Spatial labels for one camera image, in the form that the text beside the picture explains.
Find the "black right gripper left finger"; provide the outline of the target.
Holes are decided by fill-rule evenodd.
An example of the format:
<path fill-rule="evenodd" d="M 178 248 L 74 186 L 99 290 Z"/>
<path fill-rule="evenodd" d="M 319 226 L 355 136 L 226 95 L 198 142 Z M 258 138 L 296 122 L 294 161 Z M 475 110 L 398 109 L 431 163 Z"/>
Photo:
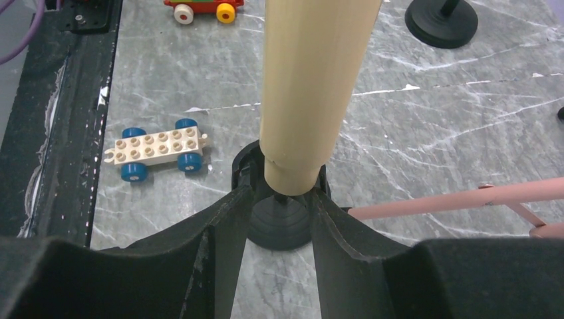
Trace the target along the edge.
<path fill-rule="evenodd" d="M 2 318 L 229 318 L 253 191 L 128 247 L 1 239 Z"/>

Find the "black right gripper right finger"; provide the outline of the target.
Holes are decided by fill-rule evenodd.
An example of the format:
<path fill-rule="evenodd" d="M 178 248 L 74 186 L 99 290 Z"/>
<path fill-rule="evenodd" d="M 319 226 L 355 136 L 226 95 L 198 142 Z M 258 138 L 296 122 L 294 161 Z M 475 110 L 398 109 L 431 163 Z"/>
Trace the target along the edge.
<path fill-rule="evenodd" d="M 400 244 L 308 194 L 323 318 L 562 318 L 561 239 Z"/>

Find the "black round-base mic stand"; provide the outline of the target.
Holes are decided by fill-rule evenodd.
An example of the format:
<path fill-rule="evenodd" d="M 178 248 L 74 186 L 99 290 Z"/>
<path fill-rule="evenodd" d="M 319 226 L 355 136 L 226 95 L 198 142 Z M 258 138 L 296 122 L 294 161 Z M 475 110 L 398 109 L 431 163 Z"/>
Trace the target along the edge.
<path fill-rule="evenodd" d="M 478 29 L 476 11 L 460 0 L 414 0 L 404 19 L 416 39 L 440 49 L 468 44 Z"/>

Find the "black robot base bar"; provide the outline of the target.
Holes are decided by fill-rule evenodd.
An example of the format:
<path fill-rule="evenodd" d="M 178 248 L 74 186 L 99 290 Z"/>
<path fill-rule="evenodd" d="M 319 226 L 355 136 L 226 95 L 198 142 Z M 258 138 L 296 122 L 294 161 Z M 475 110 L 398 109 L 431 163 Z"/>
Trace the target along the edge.
<path fill-rule="evenodd" d="M 1 235 L 89 246 L 121 1 L 66 1 L 31 40 L 1 144 Z"/>

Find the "yellow toy microphone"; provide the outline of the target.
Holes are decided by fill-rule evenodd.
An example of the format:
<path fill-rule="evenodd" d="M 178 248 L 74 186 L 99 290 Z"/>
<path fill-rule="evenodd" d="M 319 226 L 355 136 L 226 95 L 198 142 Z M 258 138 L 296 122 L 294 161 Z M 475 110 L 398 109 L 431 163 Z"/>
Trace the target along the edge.
<path fill-rule="evenodd" d="M 329 160 L 380 1 L 267 1 L 259 145 L 283 195 L 311 190 Z"/>

